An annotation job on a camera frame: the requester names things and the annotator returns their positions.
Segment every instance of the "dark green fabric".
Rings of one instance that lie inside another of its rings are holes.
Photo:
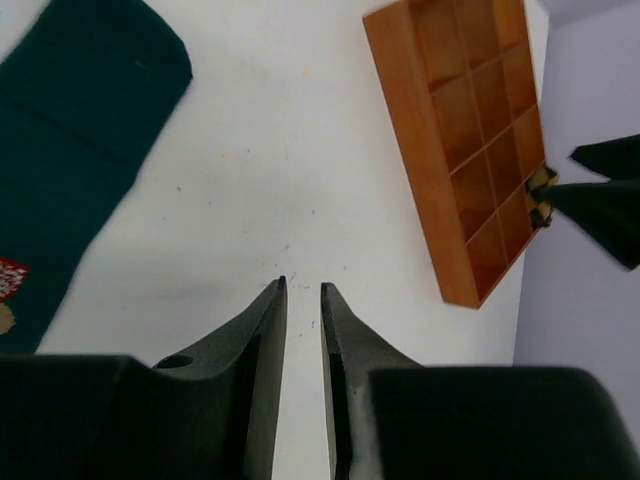
[[[640,178],[640,135],[576,148],[571,158],[611,180]]]
[[[623,266],[640,265],[640,181],[560,185],[543,197]]]
[[[191,81],[139,0],[53,0],[0,66],[0,258],[31,269],[0,352],[33,352]]]
[[[628,269],[640,266],[640,135],[578,147],[571,158],[609,182],[560,185],[542,199]]]

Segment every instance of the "wooden shelf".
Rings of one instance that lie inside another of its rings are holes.
[[[364,18],[446,302],[479,308],[529,244],[544,141],[522,0],[400,0]]]
[[[478,298],[485,298],[507,269],[500,226],[495,217],[469,243],[469,259]]]
[[[436,88],[462,75],[466,60],[453,3],[449,0],[418,2],[411,10],[429,86]]]
[[[509,128],[487,147],[487,157],[496,200],[498,205],[502,205],[523,180],[513,129]]]
[[[527,17],[522,0],[493,0],[493,9],[498,38],[503,50],[529,41]]]
[[[456,8],[469,67],[474,69],[499,56],[500,43],[492,4],[478,0],[460,0]]]
[[[454,170],[482,147],[471,82],[463,77],[441,88],[433,96],[433,107],[447,164]]]
[[[458,170],[451,177],[451,183],[464,237],[469,240],[496,208],[484,152]]]
[[[524,188],[520,188],[498,212],[507,260],[510,262],[518,258],[533,234],[525,195]]]
[[[472,78],[482,133],[489,141],[511,123],[502,65],[491,63],[475,72]]]
[[[505,55],[504,74],[513,117],[518,118],[537,102],[536,82],[529,45],[520,45]]]
[[[522,176],[529,177],[544,163],[544,139],[538,107],[532,108],[514,125]]]

